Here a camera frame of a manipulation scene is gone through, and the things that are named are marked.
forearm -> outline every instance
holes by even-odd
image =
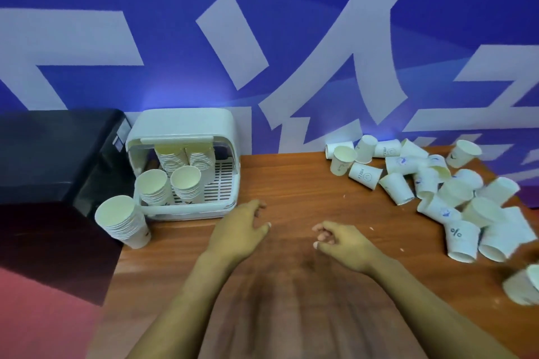
[[[180,293],[152,323],[127,359],[195,359],[213,304],[232,264],[202,253]]]
[[[422,285],[398,261],[384,256],[368,274],[392,298],[429,358],[516,358]]]

blue wall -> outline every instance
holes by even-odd
[[[277,152],[282,126],[271,129],[258,104],[301,66],[349,0],[236,0],[269,64],[239,90],[195,22],[215,1],[0,0],[0,8],[123,12],[143,65],[129,60],[119,65],[65,60],[57,64],[54,58],[43,59],[47,51],[39,52],[41,61],[34,64],[67,108],[107,106],[137,112],[157,107],[251,107],[252,152]],[[533,122],[501,129],[474,128],[470,122],[467,130],[402,132],[419,109],[492,104],[512,80],[455,78],[481,45],[539,45],[538,10],[536,0],[398,0],[391,8],[391,49],[408,99],[377,124],[363,101],[350,58],[293,114],[311,117],[305,142],[359,119],[362,131],[379,139],[422,136],[443,145],[461,134],[481,134],[476,141],[480,145],[514,144],[490,163],[496,172],[539,168],[539,161],[522,165],[529,151],[539,148]],[[12,31],[0,23],[4,31]],[[14,55],[2,49],[0,58]],[[24,110],[26,106],[11,92],[12,74],[3,74],[0,68],[0,111]],[[22,88],[32,91],[34,86],[28,82]],[[515,106],[539,106],[539,88],[527,91]]]

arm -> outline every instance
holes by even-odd
[[[242,204],[216,224],[207,250],[171,304],[150,325],[127,359],[195,359],[221,288],[234,268],[252,254],[271,224],[254,229],[258,200]]]
[[[347,268],[372,277],[392,298],[431,359],[516,359],[491,335],[429,291],[397,260],[383,254],[354,226],[323,222],[314,247]]]

wall graphic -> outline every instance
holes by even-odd
[[[463,138],[539,184],[535,0],[0,0],[0,111],[219,106],[242,152]]]

table surface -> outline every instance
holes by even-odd
[[[428,148],[447,154],[449,147]],[[539,306],[511,302],[501,284],[539,260],[539,242],[506,263],[479,255],[474,264],[446,255],[443,227],[416,212],[419,199],[396,206],[380,187],[334,176],[323,153],[241,158],[239,202],[264,199],[260,223],[272,229],[233,273],[212,313],[200,357],[425,358],[389,297],[365,275],[313,250],[311,227],[323,220],[353,224],[459,313],[518,355],[539,350]],[[383,167],[383,159],[371,165]],[[479,160],[467,165],[486,183]],[[516,197],[537,232],[536,216]],[[152,242],[124,247],[88,358],[125,357],[177,293],[205,249],[215,220],[152,223]]]

